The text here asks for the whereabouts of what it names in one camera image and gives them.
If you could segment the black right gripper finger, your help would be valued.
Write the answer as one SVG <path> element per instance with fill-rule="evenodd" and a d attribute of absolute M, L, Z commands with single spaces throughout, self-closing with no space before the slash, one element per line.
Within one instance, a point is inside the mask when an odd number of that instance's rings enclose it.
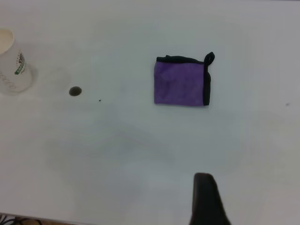
<path fill-rule="evenodd" d="M 229 225 L 214 177 L 209 173 L 194 175 L 191 225 Z"/>

